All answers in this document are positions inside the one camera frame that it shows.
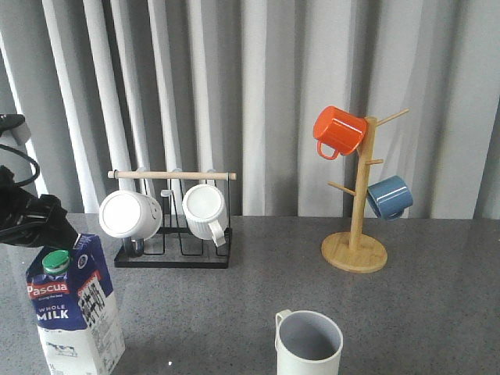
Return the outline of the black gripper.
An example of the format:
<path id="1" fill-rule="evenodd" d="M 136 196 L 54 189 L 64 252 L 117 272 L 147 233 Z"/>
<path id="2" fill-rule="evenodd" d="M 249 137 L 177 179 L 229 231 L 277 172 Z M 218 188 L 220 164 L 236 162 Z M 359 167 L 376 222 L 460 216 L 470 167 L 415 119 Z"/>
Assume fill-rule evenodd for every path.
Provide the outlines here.
<path id="1" fill-rule="evenodd" d="M 73 249 L 79 234 L 66 218 L 67 211 L 54 195 L 40 197 L 47 220 L 41 229 L 40 219 L 29 219 L 27 208 L 34 200 L 31 193 L 14 183 L 14 174 L 1 165 L 1 243 L 15 246 L 41 245 Z"/>

